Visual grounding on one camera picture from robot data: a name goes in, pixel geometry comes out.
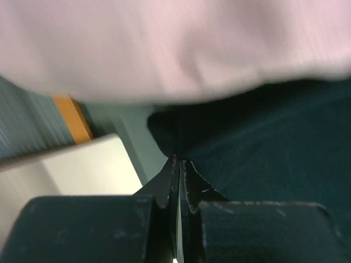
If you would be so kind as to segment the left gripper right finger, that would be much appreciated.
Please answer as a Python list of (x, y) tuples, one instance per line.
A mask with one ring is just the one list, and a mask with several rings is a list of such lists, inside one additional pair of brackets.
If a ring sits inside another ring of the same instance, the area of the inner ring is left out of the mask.
[(350, 262), (320, 204), (230, 201), (188, 161), (179, 192), (184, 262)]

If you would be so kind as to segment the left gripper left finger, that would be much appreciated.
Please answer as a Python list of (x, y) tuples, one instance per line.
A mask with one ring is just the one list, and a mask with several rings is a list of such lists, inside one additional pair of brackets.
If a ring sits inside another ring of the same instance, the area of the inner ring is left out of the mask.
[(172, 262), (178, 160), (133, 195), (42, 196), (17, 217), (1, 262)]

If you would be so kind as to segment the black t-shirt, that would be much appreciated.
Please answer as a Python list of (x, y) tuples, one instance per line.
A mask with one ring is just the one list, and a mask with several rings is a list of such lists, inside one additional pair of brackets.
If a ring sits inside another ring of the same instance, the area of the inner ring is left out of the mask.
[(350, 243), (350, 80), (266, 84), (155, 112), (162, 153), (193, 163), (233, 201), (325, 206)]

